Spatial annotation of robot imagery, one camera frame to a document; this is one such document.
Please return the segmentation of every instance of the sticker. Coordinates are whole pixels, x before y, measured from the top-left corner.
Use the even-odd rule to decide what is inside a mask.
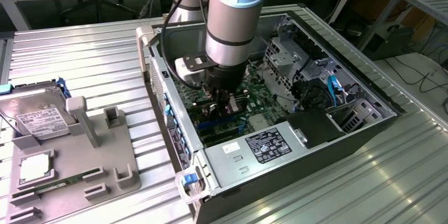
[[[223,150],[226,154],[230,154],[231,152],[235,152],[239,149],[240,149],[240,145],[238,144],[238,142],[234,142],[223,146]]]
[[[278,128],[247,137],[246,141],[260,164],[264,164],[292,152]]]
[[[18,119],[26,126],[30,133],[35,136],[44,136],[68,129],[58,108],[18,115]]]

